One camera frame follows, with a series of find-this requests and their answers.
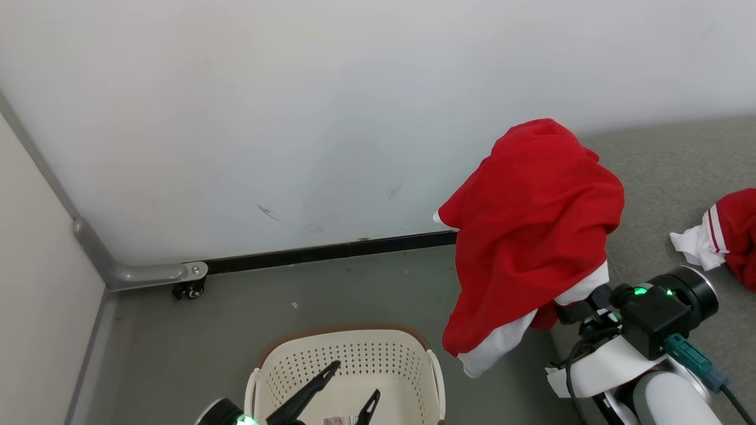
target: basket handle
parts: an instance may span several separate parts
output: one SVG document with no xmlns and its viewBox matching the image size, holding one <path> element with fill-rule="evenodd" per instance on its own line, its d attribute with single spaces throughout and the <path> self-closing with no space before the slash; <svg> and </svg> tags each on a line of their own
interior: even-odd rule
<svg viewBox="0 0 756 425">
<path fill-rule="evenodd" d="M 428 350 L 431 365 L 433 366 L 433 377 L 435 378 L 435 392 L 438 396 L 438 423 L 444 423 L 446 417 L 446 387 L 444 385 L 444 374 L 441 372 L 441 365 L 438 358 L 432 350 Z"/>
<path fill-rule="evenodd" d="M 257 377 L 259 375 L 260 368 L 255 368 L 255 370 L 249 376 L 249 380 L 246 382 L 246 392 L 244 394 L 244 414 L 248 414 L 251 417 L 255 416 L 255 386 L 257 385 Z"/>
</svg>

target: label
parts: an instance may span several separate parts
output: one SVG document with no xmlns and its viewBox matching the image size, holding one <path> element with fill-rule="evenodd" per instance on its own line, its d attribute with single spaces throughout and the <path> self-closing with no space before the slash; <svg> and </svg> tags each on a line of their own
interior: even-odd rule
<svg viewBox="0 0 756 425">
<path fill-rule="evenodd" d="M 357 425 L 359 416 L 334 416 L 323 419 L 323 425 Z"/>
</svg>

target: crumpled red cloth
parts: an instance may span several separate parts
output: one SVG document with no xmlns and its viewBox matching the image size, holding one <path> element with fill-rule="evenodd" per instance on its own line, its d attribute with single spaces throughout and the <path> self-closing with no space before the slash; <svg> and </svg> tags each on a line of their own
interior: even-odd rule
<svg viewBox="0 0 756 425">
<path fill-rule="evenodd" d="M 743 286 L 756 291 L 756 189 L 725 196 L 717 201 L 717 210 L 724 236 L 720 248 L 729 251 L 724 261 Z"/>
<path fill-rule="evenodd" d="M 535 309 L 532 326 L 551 328 L 554 298 L 606 261 L 623 206 L 619 179 L 568 129 L 553 119 L 512 127 L 438 211 L 460 229 L 462 291 L 444 348 L 470 352 Z"/>
</svg>

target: black baseboard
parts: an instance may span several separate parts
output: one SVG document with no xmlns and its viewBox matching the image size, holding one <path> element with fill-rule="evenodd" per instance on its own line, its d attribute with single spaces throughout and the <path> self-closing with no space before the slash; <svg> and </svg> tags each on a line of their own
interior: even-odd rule
<svg viewBox="0 0 756 425">
<path fill-rule="evenodd" d="M 387 237 L 386 239 L 360 240 L 347 244 L 326 245 L 324 247 L 302 248 L 300 250 L 255 254 L 227 259 L 206 260 L 208 275 L 232 273 L 234 271 L 255 270 L 257 268 L 278 267 L 280 265 L 321 261 L 394 251 L 416 250 L 418 248 L 453 245 L 457 242 L 457 232 L 412 234 L 410 236 Z"/>
</svg>

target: white wall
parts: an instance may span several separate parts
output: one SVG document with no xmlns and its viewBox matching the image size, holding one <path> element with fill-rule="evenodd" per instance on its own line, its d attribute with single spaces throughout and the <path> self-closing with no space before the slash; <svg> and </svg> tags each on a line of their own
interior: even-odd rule
<svg viewBox="0 0 756 425">
<path fill-rule="evenodd" d="M 62 424 L 105 284 L 0 115 L 0 423 Z"/>
<path fill-rule="evenodd" d="M 511 125 L 756 111 L 746 0 L 6 0 L 0 89 L 121 260 L 438 230 Z M 268 209 L 275 219 L 261 211 Z"/>
</svg>

